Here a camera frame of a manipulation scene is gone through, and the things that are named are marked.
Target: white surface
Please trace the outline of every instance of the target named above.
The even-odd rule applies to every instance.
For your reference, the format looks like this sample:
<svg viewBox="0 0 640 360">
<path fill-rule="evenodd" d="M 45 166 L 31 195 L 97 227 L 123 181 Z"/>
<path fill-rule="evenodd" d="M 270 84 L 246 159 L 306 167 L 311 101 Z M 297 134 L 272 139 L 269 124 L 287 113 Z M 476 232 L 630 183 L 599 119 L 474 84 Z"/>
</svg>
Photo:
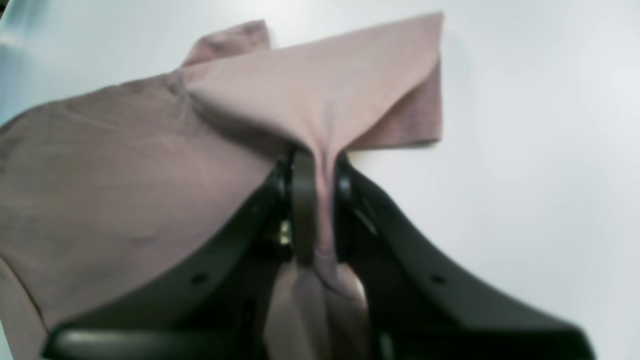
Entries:
<svg viewBox="0 0 640 360">
<path fill-rule="evenodd" d="M 470 271 L 579 324 L 600 359 L 640 359 L 637 0 L 12 0 L 0 124 L 172 70 L 246 20 L 285 46 L 440 9 L 442 143 L 358 168 Z"/>
</svg>

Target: screw hole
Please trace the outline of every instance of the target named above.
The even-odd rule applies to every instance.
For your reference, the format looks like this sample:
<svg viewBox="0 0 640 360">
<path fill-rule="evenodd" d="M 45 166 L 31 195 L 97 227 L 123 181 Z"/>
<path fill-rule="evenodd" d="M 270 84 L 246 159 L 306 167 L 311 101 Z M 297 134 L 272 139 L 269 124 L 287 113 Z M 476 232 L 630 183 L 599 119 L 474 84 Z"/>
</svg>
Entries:
<svg viewBox="0 0 640 360">
<path fill-rule="evenodd" d="M 435 282 L 438 285 L 444 285 L 447 282 L 444 276 L 438 274 L 433 274 L 431 276 L 431 281 Z"/>
<path fill-rule="evenodd" d="M 202 284 L 203 282 L 205 282 L 206 280 L 208 280 L 208 278 L 209 278 L 209 276 L 207 276 L 207 274 L 205 274 L 205 273 L 201 272 L 201 273 L 199 273 L 199 274 L 194 275 L 194 276 L 191 278 L 191 283 L 192 283 L 193 285 L 200 285 L 200 284 Z"/>
</svg>

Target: fabric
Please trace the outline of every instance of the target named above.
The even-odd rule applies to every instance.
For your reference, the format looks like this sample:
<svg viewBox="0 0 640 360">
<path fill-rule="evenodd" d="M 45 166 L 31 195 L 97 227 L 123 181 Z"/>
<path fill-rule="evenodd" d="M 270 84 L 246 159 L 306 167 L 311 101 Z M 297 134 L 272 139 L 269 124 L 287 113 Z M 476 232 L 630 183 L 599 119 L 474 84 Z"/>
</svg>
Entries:
<svg viewBox="0 0 640 360">
<path fill-rule="evenodd" d="M 439 140 L 441 26 L 433 14 L 272 50 L 249 22 L 203 37 L 171 73 L 2 127 L 0 270 L 14 280 L 0 281 L 0 317 L 15 360 L 192 254 L 292 146 L 316 161 L 316 258 L 278 275 L 269 353 L 367 358 L 366 304 L 333 249 L 333 165 L 343 149 Z"/>
</svg>

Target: white table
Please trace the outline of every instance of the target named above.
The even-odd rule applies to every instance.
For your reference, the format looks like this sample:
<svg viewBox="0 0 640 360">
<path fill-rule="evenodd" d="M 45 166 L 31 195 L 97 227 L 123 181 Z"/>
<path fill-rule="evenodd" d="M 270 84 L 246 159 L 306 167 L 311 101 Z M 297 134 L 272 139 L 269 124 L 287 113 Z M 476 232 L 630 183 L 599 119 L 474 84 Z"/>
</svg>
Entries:
<svg viewBox="0 0 640 360">
<path fill-rule="evenodd" d="M 357 167 L 471 272 L 579 324 L 600 359 L 640 359 L 635 0 L 12 0 L 0 124 L 172 70 L 246 20 L 281 47 L 439 9 L 442 143 L 354 154 Z"/>
</svg>

